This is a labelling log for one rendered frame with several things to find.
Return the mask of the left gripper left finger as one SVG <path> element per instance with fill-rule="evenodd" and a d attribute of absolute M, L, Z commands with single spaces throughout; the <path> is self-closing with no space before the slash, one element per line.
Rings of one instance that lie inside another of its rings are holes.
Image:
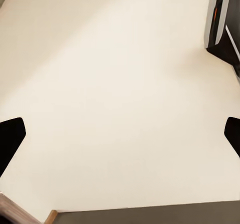
<path fill-rule="evenodd" d="M 0 177 L 26 136 L 22 117 L 0 122 Z"/>

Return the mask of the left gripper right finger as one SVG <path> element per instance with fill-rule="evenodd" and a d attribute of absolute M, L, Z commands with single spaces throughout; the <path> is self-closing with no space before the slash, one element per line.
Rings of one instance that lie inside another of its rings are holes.
<path fill-rule="evenodd" d="M 240 157 L 240 118 L 228 118 L 224 129 L 224 135 Z"/>

